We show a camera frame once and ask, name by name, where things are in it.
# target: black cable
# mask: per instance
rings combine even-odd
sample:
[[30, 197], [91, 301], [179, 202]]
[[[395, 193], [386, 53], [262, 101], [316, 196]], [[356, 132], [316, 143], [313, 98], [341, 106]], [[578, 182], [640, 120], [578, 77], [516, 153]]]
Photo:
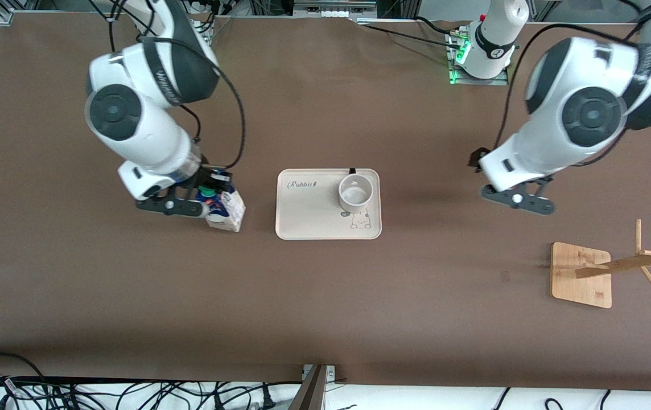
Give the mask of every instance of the black cable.
[[[131, 393], [135, 393], [135, 392], [140, 392], [140, 391], [143, 390], [143, 389], [148, 389], [148, 388], [151, 387], [152, 385], [153, 385], [153, 383], [149, 384], [148, 386], [143, 386], [143, 387], [141, 387], [141, 388], [139, 388], [139, 389], [136, 389], [136, 390], [131, 390], [130, 392], [127, 392], [126, 394], [131, 394]], [[119, 397], [119, 396], [120, 396], [120, 394], [108, 393], [108, 392], [85, 392], [85, 391], [78, 390], [78, 389], [76, 389], [76, 391], [77, 391], [78, 393], [80, 393], [80, 394], [83, 394], [83, 395], [107, 395], [107, 396], [112, 396], [112, 397]]]
[[549, 407], [549, 403], [555, 403], [555, 405], [558, 406], [559, 410], [563, 410], [563, 406], [553, 397], [549, 397], [548, 399], [546, 399], [546, 401], [543, 402], [543, 407], [545, 407], [546, 410], [551, 410], [551, 408]]
[[601, 403], [599, 404], [599, 410], [604, 410], [604, 402], [606, 401], [606, 397], [609, 397], [609, 393], [611, 392], [611, 389], [608, 389], [606, 393], [604, 393], [604, 397], [601, 397]]
[[115, 3], [117, 3], [116, 5], [118, 6], [118, 11], [116, 12], [116, 21], [118, 21], [118, 19], [121, 18], [121, 13], [123, 13], [123, 6], [126, 5], [126, 2], [128, 2], [128, 0], [113, 0], [113, 1]]
[[181, 397], [180, 395], [174, 393], [174, 392], [169, 392], [170, 395], [177, 397], [177, 399], [182, 399], [184, 402], [187, 403], [187, 410], [191, 410], [191, 403], [189, 402], [188, 399], [185, 399], [184, 397]]
[[143, 407], [145, 407], [146, 404], [149, 404], [149, 402], [150, 402], [151, 400], [154, 400], [155, 397], [156, 397], [157, 395], [160, 397], [160, 395], [162, 394], [162, 391], [163, 391], [163, 390], [164, 390], [164, 387], [162, 386], [158, 391], [156, 391], [153, 395], [151, 395], [151, 397], [149, 397], [148, 400], [144, 401], [143, 404], [141, 404], [140, 407], [138, 407], [138, 410], [143, 410]]
[[[146, 23], [144, 23], [143, 21], [141, 21], [141, 19], [138, 18], [138, 17], [136, 17], [136, 15], [132, 14], [132, 13], [131, 13], [130, 11], [128, 11], [125, 7], [122, 7], [122, 5], [120, 5], [120, 4], [118, 3], [118, 0], [109, 0], [109, 2], [113, 4], [113, 7], [112, 7], [112, 13], [113, 13], [113, 11], [115, 10], [115, 8], [120, 7], [120, 10], [125, 11], [125, 12], [128, 14], [129, 17], [133, 18], [133, 20], [135, 20], [135, 21], [138, 21], [138, 23], [140, 23], [141, 26], [147, 28], [148, 31], [149, 31], [149, 33], [151, 33], [151, 34], [154, 35], [154, 36], [157, 35], [153, 30], [151, 30], [151, 24], [146, 24]], [[117, 16], [114, 20], [117, 20], [118, 17], [120, 17], [120, 15], [121, 15], [121, 13], [119, 12], [119, 13], [118, 13], [118, 16]], [[109, 17], [108, 17], [108, 16], [105, 16], [105, 15], [104, 15], [104, 18], [105, 18], [106, 21], [109, 21]]]
[[201, 408], [204, 407], [204, 405], [206, 404], [207, 400], [209, 400], [209, 397], [219, 394], [218, 392], [219, 387], [221, 387], [219, 386], [219, 383], [214, 384], [214, 390], [212, 390], [211, 393], [207, 394], [207, 397], [204, 397], [204, 399], [199, 403], [199, 405], [195, 408], [195, 410], [201, 410]]
[[107, 18], [107, 16], [105, 16], [105, 13], [103, 13], [102, 10], [100, 10], [100, 8], [97, 7], [97, 4], [93, 0], [88, 0], [88, 3], [90, 3], [90, 5], [100, 16], [102, 16], [103, 18]]
[[630, 2], [629, 0], [617, 0], [617, 2], [624, 3], [628, 7], [633, 8], [638, 15], [642, 14], [642, 7], [639, 7], [638, 5], [635, 5], [635, 3]]
[[187, 402], [188, 410], [191, 410], [191, 403], [188, 402], [187, 399], [184, 399], [184, 398], [181, 397], [180, 395], [177, 395], [177, 394], [174, 393], [174, 389], [176, 389], [178, 386], [180, 386], [180, 385], [182, 385], [182, 384], [184, 384], [184, 382], [169, 383], [169, 388], [168, 388], [168, 390], [166, 390], [166, 392], [162, 392], [162, 394], [161, 394], [161, 396], [159, 397], [159, 399], [157, 399], [157, 400], [156, 400], [156, 403], [154, 403], [154, 406], [151, 407], [151, 410], [158, 410], [159, 405], [161, 405], [161, 402], [164, 400], [164, 398], [165, 398], [167, 395], [172, 395], [172, 396], [174, 396], [174, 397], [179, 397], [180, 399], [184, 400], [185, 402]]
[[250, 395], [248, 395], [247, 407], [245, 407], [245, 408], [250, 408], [251, 405], [252, 405], [252, 393], [250, 393]]
[[561, 3], [561, 2], [552, 2], [552, 3], [550, 3], [550, 4], [549, 4], [549, 10], [546, 11], [546, 15], [544, 15], [543, 18], [542, 18], [541, 20], [538, 20], [538, 21], [540, 21], [541, 23], [544, 22], [544, 21], [546, 21], [546, 19], [549, 17], [549, 15], [551, 15], [551, 13], [552, 13], [552, 12], [553, 12], [557, 7], [559, 7], [560, 3]]
[[113, 39], [112, 21], [108, 21], [108, 38], [110, 39], [110, 52], [116, 52], [116, 40]]
[[0, 385], [2, 386], [3, 389], [5, 389], [5, 393], [6, 393], [5, 396], [3, 396], [2, 399], [0, 400], [1, 409], [4, 410], [6, 408], [6, 400], [8, 400], [11, 397], [11, 399], [14, 402], [14, 406], [17, 408], [17, 410], [21, 410], [21, 408], [19, 407], [19, 400], [18, 399], [22, 399], [22, 398], [21, 397], [16, 397], [14, 395], [14, 392], [5, 383], [5, 377], [3, 377], [3, 376], [0, 376]]
[[159, 397], [156, 398], [156, 401], [154, 402], [154, 405], [151, 406], [151, 410], [157, 410], [159, 408], [159, 404], [161, 404], [161, 400], [164, 400], [164, 397], [166, 397], [169, 392], [171, 392], [172, 388], [170, 386], [167, 386], [164, 388], [164, 383], [161, 384], [161, 389], [159, 389], [159, 392], [157, 392], [156, 395]]
[[200, 135], [201, 135], [201, 121], [199, 119], [199, 115], [196, 115], [196, 112], [191, 111], [186, 105], [182, 104], [182, 105], [180, 105], [180, 107], [184, 111], [188, 112], [193, 117], [193, 119], [196, 120], [196, 135], [192, 140], [193, 140], [193, 142], [195, 144], [198, 144], [201, 141], [201, 138], [200, 138]]
[[[7, 353], [7, 352], [0, 352], [0, 356], [2, 356], [3, 358], [13, 358], [13, 359], [16, 359], [16, 360], [23, 361], [27, 366], [29, 366], [37, 374], [37, 376], [40, 378], [41, 382], [47, 382], [47, 380], [45, 379], [44, 374], [42, 374], [40, 369], [37, 366], [35, 366], [35, 364], [32, 363], [32, 361], [29, 361], [29, 359], [25, 358], [24, 356], [16, 355], [15, 353]], [[13, 392], [9, 392], [9, 395], [11, 395], [11, 397], [13, 397], [15, 405], [17, 405], [17, 407], [19, 408], [19, 403], [17, 402], [17, 398], [14, 396]]]
[[607, 147], [606, 150], [604, 150], [603, 153], [599, 154], [599, 156], [597, 156], [596, 158], [585, 162], [575, 163], [572, 166], [587, 166], [587, 165], [591, 165], [592, 163], [597, 163], [601, 161], [602, 159], [604, 159], [605, 156], [607, 156], [610, 153], [610, 151], [612, 151], [619, 144], [621, 138], [624, 137], [625, 132], [627, 132], [627, 129], [626, 128], [622, 129], [619, 132], [619, 135], [616, 136], [616, 140], [614, 140], [614, 142], [612, 142], [611, 145], [609, 145], [609, 147]]
[[275, 407], [275, 402], [273, 402], [273, 397], [271, 397], [270, 395], [270, 389], [268, 389], [266, 383], [263, 383], [262, 384], [262, 410], [270, 410], [273, 407]]
[[503, 390], [502, 395], [500, 395], [500, 400], [497, 401], [497, 405], [495, 405], [495, 408], [493, 408], [492, 410], [500, 410], [502, 401], [505, 400], [505, 397], [506, 395], [508, 395], [509, 391], [510, 391], [510, 387], [505, 387], [505, 390]]
[[224, 408], [222, 405], [222, 399], [219, 397], [219, 382], [214, 384], [214, 408]]
[[[281, 385], [281, 384], [302, 384], [302, 382], [274, 382], [274, 383], [268, 383], [267, 386], [271, 387], [271, 386], [278, 386], [278, 385]], [[224, 400], [224, 402], [222, 402], [222, 406], [221, 407], [214, 407], [214, 410], [223, 410], [224, 406], [227, 405], [227, 403], [231, 402], [234, 399], [237, 399], [237, 397], [240, 397], [241, 395], [251, 394], [251, 392], [253, 392], [255, 390], [258, 390], [258, 389], [261, 389], [262, 386], [255, 386], [255, 387], [251, 387], [250, 389], [247, 389], [246, 387], [232, 387], [232, 388], [233, 389], [245, 389], [245, 391], [240, 393], [240, 394], [233, 395], [232, 397], [230, 397], [227, 400]]]
[[78, 395], [81, 395], [81, 396], [85, 397], [86, 399], [90, 400], [91, 402], [94, 402], [94, 404], [97, 405], [98, 407], [100, 407], [101, 410], [105, 410], [104, 405], [102, 403], [100, 403], [95, 397], [93, 397], [93, 395], [91, 395], [89, 392], [81, 392], [81, 391], [79, 391], [78, 389], [75, 388], [74, 384], [70, 385], [70, 392], [71, 392], [72, 397], [76, 397]]
[[222, 71], [221, 68], [217, 67], [217, 65], [215, 65], [213, 62], [211, 62], [211, 60], [209, 60], [209, 58], [207, 58], [206, 55], [202, 54], [200, 50], [197, 50], [197, 49], [191, 47], [189, 44], [187, 44], [185, 42], [182, 42], [182, 41], [179, 41], [177, 39], [163, 39], [163, 38], [159, 38], [159, 37], [155, 37], [155, 38], [154, 37], [147, 37], [147, 39], [152, 41], [152, 42], [170, 43], [170, 44], [176, 44], [176, 45], [178, 45], [180, 47], [184, 47], [185, 49], [193, 52], [195, 55], [197, 55], [199, 58], [201, 58], [201, 60], [204, 60], [204, 62], [208, 63], [209, 66], [211, 67], [211, 69], [214, 70], [215, 72], [218, 72], [219, 77], [221, 77], [222, 80], [224, 80], [224, 82], [227, 83], [227, 86], [229, 86], [229, 90], [232, 91], [232, 94], [234, 95], [234, 99], [237, 100], [237, 106], [240, 109], [240, 122], [242, 124], [242, 136], [240, 137], [240, 149], [237, 152], [236, 158], [234, 159], [234, 161], [232, 161], [232, 163], [225, 166], [224, 169], [231, 169], [232, 167], [236, 166], [239, 163], [240, 159], [242, 159], [242, 154], [245, 151], [245, 141], [246, 141], [246, 138], [247, 138], [246, 122], [245, 122], [245, 107], [242, 104], [242, 98], [240, 97], [240, 94], [237, 93], [237, 88], [234, 87], [234, 84], [232, 84], [232, 81], [229, 80], [229, 77], [227, 77], [227, 75], [225, 75], [225, 73]]
[[453, 49], [456, 49], [456, 50], [460, 48], [460, 46], [457, 45], [457, 44], [447, 44], [445, 42], [436, 42], [436, 41], [430, 40], [430, 39], [422, 39], [422, 37], [411, 36], [410, 34], [399, 33], [398, 31], [391, 31], [391, 30], [387, 30], [387, 29], [381, 28], [381, 27], [374, 27], [374, 26], [367, 26], [367, 25], [363, 25], [363, 26], [367, 27], [367, 28], [370, 28], [372, 30], [383, 31], [385, 33], [396, 34], [397, 36], [406, 37], [408, 39], [419, 40], [420, 42], [437, 44], [437, 45], [440, 45], [440, 46], [443, 46], [443, 47], [453, 48]]
[[612, 36], [610, 34], [601, 33], [601, 31], [596, 31], [591, 28], [574, 26], [572, 24], [556, 23], [556, 24], [551, 24], [549, 26], [543, 27], [541, 30], [538, 30], [535, 34], [533, 34], [532, 37], [530, 37], [528, 43], [525, 44], [525, 47], [523, 47], [523, 52], [520, 53], [520, 57], [518, 58], [518, 63], [516, 63], [515, 65], [515, 71], [513, 72], [513, 80], [510, 81], [510, 84], [508, 84], [508, 96], [505, 97], [505, 109], [502, 112], [502, 121], [500, 122], [500, 129], [497, 130], [497, 138], [495, 138], [495, 144], [492, 147], [493, 150], [497, 149], [497, 147], [500, 145], [500, 140], [502, 139], [502, 133], [505, 130], [505, 124], [507, 124], [508, 122], [508, 112], [510, 111], [510, 96], [513, 95], [513, 86], [515, 86], [515, 80], [516, 78], [518, 78], [518, 70], [520, 69], [521, 63], [523, 62], [523, 57], [525, 57], [528, 54], [528, 49], [530, 45], [533, 44], [533, 42], [539, 36], [541, 36], [541, 34], [545, 33], [546, 31], [552, 30], [554, 28], [569, 28], [571, 30], [594, 34], [595, 36], [599, 36], [604, 39], [609, 39], [614, 42], [624, 44], [630, 47], [637, 47], [635, 43], [630, 42], [628, 40], [620, 39], [619, 37]]
[[151, 26], [154, 25], [154, 6], [151, 5], [151, 0], [146, 0], [146, 6], [149, 6], [149, 11], [151, 12], [151, 17], [149, 18], [149, 23], [146, 25], [146, 31], [143, 32], [143, 36], [146, 36], [151, 31]]
[[436, 32], [438, 32], [438, 33], [442, 33], [442, 34], [450, 34], [450, 31], [449, 31], [449, 30], [445, 30], [445, 29], [443, 29], [443, 28], [439, 28], [439, 27], [435, 26], [434, 23], [432, 23], [432, 21], [429, 21], [429, 20], [427, 20], [426, 18], [424, 18], [424, 17], [422, 17], [422, 16], [420, 16], [420, 15], [419, 15], [419, 16], [416, 16], [416, 17], [413, 18], [412, 20], [415, 20], [415, 21], [424, 21], [424, 23], [427, 23], [427, 26], [429, 26], [432, 30], [434, 30], [434, 31], [436, 31]]
[[204, 21], [204, 23], [201, 24], [200, 30], [197, 30], [199, 34], [204, 34], [207, 30], [209, 30], [209, 27], [211, 27], [214, 24], [214, 13], [209, 13], [207, 16], [207, 20]]
[[24, 394], [26, 394], [27, 397], [29, 397], [30, 400], [32, 400], [32, 402], [35, 403], [35, 405], [37, 405], [37, 408], [38, 408], [39, 410], [42, 410], [42, 406], [40, 405], [40, 403], [37, 402], [37, 400], [39, 400], [39, 399], [37, 399], [37, 397], [32, 397], [32, 395], [30, 394], [30, 392], [28, 392], [26, 389], [18, 389], [18, 390], [22, 390], [22, 392], [24, 392]]
[[199, 387], [199, 392], [192, 392], [189, 389], [185, 389], [183, 385], [176, 386], [175, 390], [181, 390], [182, 392], [185, 392], [188, 395], [193, 395], [195, 397], [206, 397], [209, 395], [209, 393], [205, 393], [204, 390], [201, 389], [201, 383], [196, 383], [196, 385]]
[[404, 0], [396, 0], [396, 1], [391, 5], [391, 7], [389, 7], [386, 11], [384, 11], [384, 13], [380, 16], [380, 18], [384, 18], [388, 13], [391, 12], [391, 10], [394, 10], [394, 7], [396, 7], [396, 5], [400, 5], [401, 3], [404, 3]]
[[[134, 383], [134, 384], [131, 384], [130, 386], [126, 387], [125, 389], [123, 389], [123, 392], [121, 392], [121, 395], [118, 397], [118, 400], [117, 400], [117, 402], [116, 402], [115, 410], [118, 410], [118, 409], [120, 408], [120, 406], [121, 406], [121, 401], [123, 400], [123, 396], [125, 396], [125, 395], [131, 393], [129, 390], [131, 390], [131, 389], [133, 389], [133, 387], [136, 387], [136, 386], [138, 386], [138, 385], [140, 385], [140, 384], [143, 384], [143, 383], [147, 383], [147, 382], [138, 382], [138, 383]], [[149, 383], [149, 385], [146, 386], [146, 388], [149, 388], [149, 387], [151, 387], [151, 386], [153, 386], [153, 385], [155, 384], [155, 382], [148, 382], [148, 383]]]

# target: wooden mug stand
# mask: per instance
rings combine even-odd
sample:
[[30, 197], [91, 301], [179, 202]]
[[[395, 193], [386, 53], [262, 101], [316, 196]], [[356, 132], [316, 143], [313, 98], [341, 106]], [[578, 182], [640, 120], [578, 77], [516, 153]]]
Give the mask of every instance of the wooden mug stand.
[[651, 250], [642, 249], [642, 220], [637, 220], [635, 256], [611, 260], [609, 252], [554, 242], [551, 295], [596, 307], [611, 307], [611, 275], [642, 269], [651, 284]]

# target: power cable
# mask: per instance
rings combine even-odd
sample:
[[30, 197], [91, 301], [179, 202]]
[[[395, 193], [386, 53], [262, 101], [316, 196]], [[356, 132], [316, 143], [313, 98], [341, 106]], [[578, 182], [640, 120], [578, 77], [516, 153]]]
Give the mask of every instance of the power cable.
[[626, 132], [627, 132], [627, 129], [622, 128], [622, 130], [619, 132], [619, 135], [616, 136], [615, 140], [611, 143], [611, 145], [609, 145], [601, 154], [596, 156], [594, 159], [584, 161], [584, 162], [580, 162], [580, 163], [575, 163], [572, 166], [576, 166], [576, 167], [587, 166], [587, 165], [591, 165], [592, 163], [597, 163], [597, 162], [601, 161], [602, 159], [604, 159], [605, 156], [607, 156], [610, 153], [610, 151], [614, 150], [614, 148], [617, 145], [619, 145], [619, 142], [621, 141], [621, 138], [624, 137], [624, 134]]
[[416, 16], [416, 17], [413, 18], [412, 20], [415, 20], [415, 21], [422, 21], [422, 22], [426, 23], [427, 26], [429, 26], [432, 30], [434, 30], [434, 31], [436, 31], [436, 32], [438, 32], [438, 33], [442, 33], [442, 34], [450, 34], [450, 30], [445, 30], [445, 29], [443, 29], [443, 28], [439, 28], [439, 27], [435, 26], [434, 23], [432, 23], [432, 21], [429, 21], [429, 20], [427, 20], [426, 18], [424, 18], [424, 17], [422, 17], [422, 16], [420, 16], [420, 15], [419, 15], [419, 16]]
[[440, 46], [443, 46], [443, 47], [453, 48], [453, 49], [456, 49], [456, 50], [460, 48], [460, 46], [457, 45], [457, 44], [447, 44], [445, 42], [436, 42], [436, 41], [430, 40], [430, 39], [422, 39], [422, 37], [412, 36], [411, 34], [399, 33], [398, 31], [391, 31], [391, 30], [387, 30], [387, 29], [381, 28], [381, 27], [366, 26], [366, 25], [364, 25], [364, 27], [365, 28], [370, 28], [372, 30], [383, 31], [383, 32], [388, 33], [388, 34], [395, 34], [396, 36], [402, 36], [402, 37], [406, 37], [408, 39], [419, 40], [420, 42], [425, 42], [425, 43], [430, 43], [430, 44], [437, 44], [437, 45], [440, 45]]
[[500, 410], [502, 401], [505, 400], [505, 397], [506, 395], [508, 395], [509, 391], [510, 391], [510, 387], [505, 387], [505, 390], [503, 390], [502, 395], [500, 395], [500, 400], [497, 401], [497, 405], [495, 405], [495, 408], [493, 408], [492, 410]]
[[558, 406], [559, 410], [563, 410], [563, 406], [553, 397], [549, 397], [548, 399], [546, 399], [546, 401], [543, 402], [543, 407], [545, 407], [546, 410], [551, 410], [551, 408], [549, 407], [549, 403], [555, 403], [555, 405]]
[[221, 68], [217, 67], [217, 65], [214, 64], [214, 62], [212, 62], [211, 60], [209, 60], [209, 58], [207, 58], [206, 55], [204, 55], [200, 50], [191, 47], [189, 44], [185, 42], [179, 41], [177, 39], [164, 39], [160, 37], [147, 37], [146, 39], [152, 42], [175, 44], [178, 45], [179, 47], [184, 47], [185, 49], [193, 52], [201, 60], [208, 63], [209, 67], [211, 67], [212, 70], [218, 73], [219, 77], [221, 77], [222, 80], [224, 80], [224, 82], [227, 84], [229, 90], [232, 91], [232, 95], [234, 95], [234, 99], [237, 100], [237, 107], [240, 110], [240, 125], [242, 128], [242, 133], [240, 136], [240, 148], [237, 151], [237, 156], [235, 157], [234, 161], [232, 161], [232, 163], [224, 166], [224, 169], [231, 169], [237, 166], [239, 161], [242, 159], [242, 154], [245, 152], [245, 142], [247, 140], [247, 125], [245, 120], [245, 107], [244, 104], [242, 103], [242, 98], [240, 97], [240, 93], [237, 92], [237, 88], [235, 88], [234, 84], [232, 84], [232, 81], [229, 79], [229, 77], [227, 77], [227, 75], [222, 71]]
[[198, 144], [198, 143], [201, 141], [201, 138], [200, 138], [200, 135], [201, 135], [201, 121], [200, 121], [200, 119], [199, 119], [199, 115], [196, 115], [196, 112], [191, 111], [191, 110], [190, 110], [186, 105], [184, 105], [184, 104], [180, 105], [180, 107], [181, 107], [184, 111], [188, 112], [188, 113], [193, 117], [193, 119], [196, 120], [196, 135], [195, 135], [195, 137], [194, 137], [192, 140], [193, 140], [193, 142], [194, 142], [195, 144]]
[[630, 2], [629, 0], [617, 0], [617, 2], [624, 3], [628, 7], [633, 8], [634, 11], [637, 12], [638, 15], [642, 14], [642, 7], [639, 7], [633, 2]]
[[[24, 362], [27, 366], [29, 366], [32, 369], [32, 371], [34, 371], [37, 374], [37, 376], [40, 378], [42, 382], [47, 382], [44, 374], [42, 374], [40, 369], [37, 366], [35, 366], [35, 364], [32, 363], [32, 361], [29, 361], [29, 359], [25, 358], [24, 356], [16, 355], [15, 353], [7, 353], [7, 352], [0, 352], [0, 356], [1, 358], [13, 358], [15, 360], [20, 360]], [[11, 392], [11, 390], [8, 393], [13, 398], [15, 405], [17, 405], [17, 407], [19, 408], [19, 403], [17, 402], [17, 398], [15, 397], [14, 393]]]
[[601, 397], [601, 403], [599, 403], [599, 410], [604, 410], [604, 402], [606, 402], [606, 397], [609, 397], [611, 394], [611, 389], [608, 389], [606, 393]]

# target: wooden base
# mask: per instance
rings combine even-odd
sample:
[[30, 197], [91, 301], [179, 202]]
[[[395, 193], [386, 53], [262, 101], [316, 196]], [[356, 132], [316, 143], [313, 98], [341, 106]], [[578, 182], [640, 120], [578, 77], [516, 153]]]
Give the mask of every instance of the wooden base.
[[601, 308], [611, 307], [611, 275], [576, 278], [584, 263], [599, 265], [611, 260], [609, 252], [563, 242], [551, 246], [551, 295], [554, 298]]

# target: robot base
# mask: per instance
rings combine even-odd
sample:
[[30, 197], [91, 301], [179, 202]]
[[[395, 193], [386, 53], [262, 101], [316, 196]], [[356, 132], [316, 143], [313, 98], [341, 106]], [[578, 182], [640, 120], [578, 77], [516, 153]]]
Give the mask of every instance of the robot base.
[[[464, 40], [467, 38], [468, 26], [460, 26], [458, 30], [445, 34], [444, 39], [447, 44], [458, 44], [464, 46]], [[456, 63], [458, 54], [461, 50], [452, 48], [447, 49], [447, 67], [450, 70], [450, 84], [469, 84], [469, 85], [508, 85], [508, 70], [503, 68], [502, 72], [495, 78], [482, 79], [469, 75], [460, 64]]]

